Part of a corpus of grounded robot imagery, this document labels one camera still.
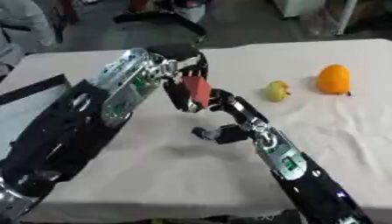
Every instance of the table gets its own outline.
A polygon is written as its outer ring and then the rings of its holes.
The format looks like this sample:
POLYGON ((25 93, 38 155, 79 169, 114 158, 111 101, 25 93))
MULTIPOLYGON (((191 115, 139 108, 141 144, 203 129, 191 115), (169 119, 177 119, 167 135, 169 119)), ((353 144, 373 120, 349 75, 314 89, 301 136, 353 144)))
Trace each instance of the table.
MULTIPOLYGON (((391 42, 246 45, 204 52, 214 87, 248 99, 375 221, 391 222, 391 42), (352 97, 324 95, 312 86, 319 71, 335 63, 352 72, 352 97), (261 88, 277 80, 290 84, 292 96, 281 103, 265 101, 261 88)), ((0 93, 55 74, 76 83, 98 74, 121 53, 31 55, 0 84, 0 93)), ((24 219, 98 223, 292 207, 251 142, 219 146, 190 133, 195 126, 212 129, 231 122, 220 113, 180 113, 160 89, 99 157, 24 219)))

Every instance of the gray floor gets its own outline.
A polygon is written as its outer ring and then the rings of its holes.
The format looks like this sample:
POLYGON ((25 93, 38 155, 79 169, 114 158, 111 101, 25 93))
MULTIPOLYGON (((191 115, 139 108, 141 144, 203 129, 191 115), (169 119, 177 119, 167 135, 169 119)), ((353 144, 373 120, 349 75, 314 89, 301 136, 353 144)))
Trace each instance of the gray floor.
MULTIPOLYGON (((177 25, 142 22, 114 24, 128 0, 101 0, 80 10, 81 21, 69 26, 58 52, 127 49, 134 46, 192 42, 195 36, 177 25)), ((283 20, 267 0, 215 0, 201 24, 207 30, 201 48, 221 48, 254 43, 318 40, 307 38, 298 20, 283 20)), ((373 33, 339 39, 374 38, 373 33)))

